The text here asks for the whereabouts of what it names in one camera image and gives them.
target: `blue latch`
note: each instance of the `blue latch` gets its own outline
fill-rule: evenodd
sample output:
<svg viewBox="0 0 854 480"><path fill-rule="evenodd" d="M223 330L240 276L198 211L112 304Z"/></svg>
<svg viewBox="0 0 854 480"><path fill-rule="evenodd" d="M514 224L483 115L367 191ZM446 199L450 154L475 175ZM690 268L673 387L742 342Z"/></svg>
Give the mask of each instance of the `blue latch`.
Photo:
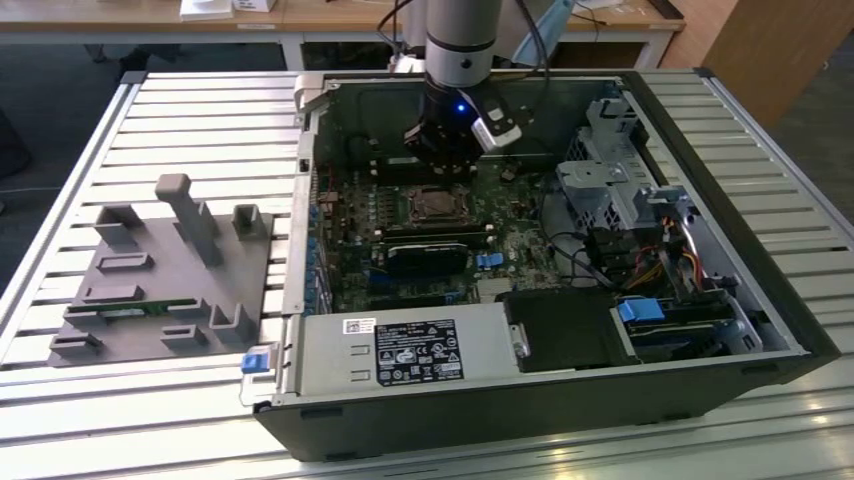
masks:
<svg viewBox="0 0 854 480"><path fill-rule="evenodd" d="M270 353L247 353L243 355L240 371L248 373L264 373L270 371Z"/></svg>
<svg viewBox="0 0 854 480"><path fill-rule="evenodd" d="M478 255L475 257L475 263L478 264L478 268L498 267L504 263L504 254L498 252L491 253L490 255Z"/></svg>
<svg viewBox="0 0 854 480"><path fill-rule="evenodd" d="M630 298L617 306L623 322L654 322L665 320L665 312L655 298Z"/></svg>

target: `metal worktable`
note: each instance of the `metal worktable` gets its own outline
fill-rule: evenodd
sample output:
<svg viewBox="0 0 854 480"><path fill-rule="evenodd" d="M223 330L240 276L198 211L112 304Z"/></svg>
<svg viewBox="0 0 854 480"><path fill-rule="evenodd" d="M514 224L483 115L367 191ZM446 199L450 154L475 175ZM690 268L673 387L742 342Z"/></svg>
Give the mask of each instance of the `metal worktable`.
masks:
<svg viewBox="0 0 854 480"><path fill-rule="evenodd" d="M280 331L288 252L295 74L151 74L121 85L0 301L0 477L774 478L854 464L854 235L714 78L645 78L807 301L842 358L703 418L302 464L239 400L240 355L53 369L48 345L99 242L99 205L143 217L162 173L194 179L214 214L275 214L262 337ZM663 151L654 151L671 182Z"/></svg>

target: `circuit board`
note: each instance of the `circuit board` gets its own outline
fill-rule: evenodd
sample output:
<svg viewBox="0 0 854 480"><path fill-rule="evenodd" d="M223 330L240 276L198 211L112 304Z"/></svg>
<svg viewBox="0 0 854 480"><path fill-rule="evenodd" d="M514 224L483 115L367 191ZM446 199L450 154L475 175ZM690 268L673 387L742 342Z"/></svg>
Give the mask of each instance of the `circuit board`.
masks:
<svg viewBox="0 0 854 480"><path fill-rule="evenodd" d="M491 301L476 288L483 280L506 279L498 284L508 290L559 285L552 253L539 231L540 180L536 173L516 176L498 160L478 163L478 176L464 186L379 186L364 172L352 172L340 182L340 192L323 197L334 199L323 206L334 310ZM388 247L379 232L446 225L486 225L490 231L488 244L468 249L463 271L406 281L390 278Z"/></svg>

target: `power supply label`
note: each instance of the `power supply label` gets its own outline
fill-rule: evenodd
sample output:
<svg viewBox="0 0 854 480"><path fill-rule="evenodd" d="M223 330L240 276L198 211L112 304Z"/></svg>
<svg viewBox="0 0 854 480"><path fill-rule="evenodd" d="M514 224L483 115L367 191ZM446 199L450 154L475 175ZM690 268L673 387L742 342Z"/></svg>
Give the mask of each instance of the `power supply label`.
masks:
<svg viewBox="0 0 854 480"><path fill-rule="evenodd" d="M383 387L464 378L454 320L376 325L374 339Z"/></svg>

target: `green circuit board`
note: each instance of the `green circuit board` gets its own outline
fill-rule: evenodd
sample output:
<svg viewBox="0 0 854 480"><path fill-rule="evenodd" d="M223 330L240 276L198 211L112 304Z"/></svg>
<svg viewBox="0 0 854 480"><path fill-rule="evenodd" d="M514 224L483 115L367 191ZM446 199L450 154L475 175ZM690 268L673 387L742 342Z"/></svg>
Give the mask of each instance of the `green circuit board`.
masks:
<svg viewBox="0 0 854 480"><path fill-rule="evenodd" d="M444 298L444 304L478 303L478 281L507 279L512 289L527 290L559 285L560 278L547 243L539 231L536 200L542 174L512 175L502 161L478 163L478 176L470 185L451 187L380 187L366 175L342 188L339 210L331 215L332 298L336 312L358 312L395 305L396 301ZM431 189L454 208L430 203ZM378 228L415 228L420 219L455 225L492 225L488 248L470 251L462 274L443 278L383 281L380 243L371 241ZM500 265L479 268L476 257L500 253Z"/></svg>

